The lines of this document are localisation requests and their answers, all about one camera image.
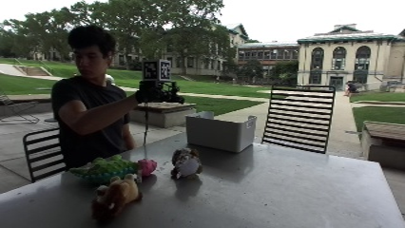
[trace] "dark hair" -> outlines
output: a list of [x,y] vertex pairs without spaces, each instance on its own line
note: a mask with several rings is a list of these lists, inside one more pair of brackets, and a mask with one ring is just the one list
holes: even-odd
[[107,57],[109,52],[115,54],[115,38],[97,26],[76,27],[68,33],[67,42],[73,49],[99,46],[103,57]]

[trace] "chair backrest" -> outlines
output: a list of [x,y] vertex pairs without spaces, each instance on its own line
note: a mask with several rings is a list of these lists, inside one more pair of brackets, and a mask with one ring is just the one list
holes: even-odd
[[65,171],[59,128],[28,133],[23,144],[32,182]]
[[5,95],[5,93],[1,89],[0,89],[0,102],[4,105],[13,105],[12,99],[8,97],[8,95]]
[[335,98],[333,86],[273,85],[263,143],[324,154]]

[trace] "hand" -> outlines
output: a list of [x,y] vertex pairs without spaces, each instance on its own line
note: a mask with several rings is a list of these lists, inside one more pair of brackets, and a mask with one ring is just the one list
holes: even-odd
[[140,89],[136,92],[136,99],[139,104],[140,103],[151,103],[151,102],[161,102],[163,98],[161,98],[161,94],[160,91],[157,89]]

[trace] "camera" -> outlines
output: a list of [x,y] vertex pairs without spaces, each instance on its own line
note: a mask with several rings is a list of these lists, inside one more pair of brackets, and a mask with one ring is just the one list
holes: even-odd
[[168,103],[185,102],[184,97],[177,95],[180,88],[176,82],[171,82],[171,62],[168,60],[141,62],[141,81],[139,91],[151,96],[151,102]]

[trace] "man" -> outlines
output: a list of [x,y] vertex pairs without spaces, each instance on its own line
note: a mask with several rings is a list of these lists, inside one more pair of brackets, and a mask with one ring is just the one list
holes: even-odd
[[345,89],[345,92],[344,92],[344,96],[351,97],[352,93],[356,93],[356,92],[357,92],[357,87],[355,85],[355,82],[353,81],[348,81],[347,82],[347,89]]
[[115,38],[97,26],[68,34],[80,75],[57,81],[52,108],[60,124],[60,141],[68,168],[85,165],[136,148],[129,131],[129,111],[144,101],[139,91],[125,92],[105,80],[115,55]]

